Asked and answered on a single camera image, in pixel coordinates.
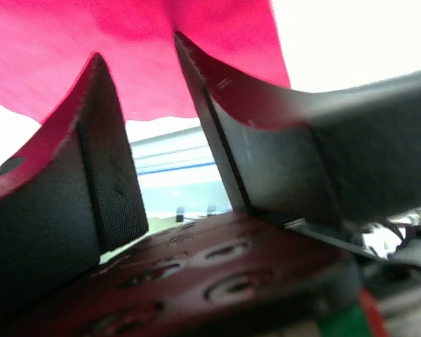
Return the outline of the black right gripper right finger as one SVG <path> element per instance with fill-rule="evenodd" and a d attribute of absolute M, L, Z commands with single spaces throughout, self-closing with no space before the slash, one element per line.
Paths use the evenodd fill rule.
<path fill-rule="evenodd" d="M 308 93 L 252 77 L 175 34 L 232 206 L 363 224 L 421 206 L 421 71 Z"/>

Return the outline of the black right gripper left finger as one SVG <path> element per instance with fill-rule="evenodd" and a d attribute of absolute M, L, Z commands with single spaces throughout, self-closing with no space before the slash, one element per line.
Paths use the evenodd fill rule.
<path fill-rule="evenodd" d="M 0 316 L 70 282 L 147 229 L 116 88 L 96 53 L 0 167 Z"/>

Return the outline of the crimson t shirt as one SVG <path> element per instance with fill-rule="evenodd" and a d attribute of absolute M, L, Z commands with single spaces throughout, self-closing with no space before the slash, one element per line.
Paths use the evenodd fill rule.
<path fill-rule="evenodd" d="M 0 105 L 43 121 L 98 52 L 125 118 L 193 118 L 177 31 L 250 75 L 290 84 L 269 1 L 0 1 Z"/>

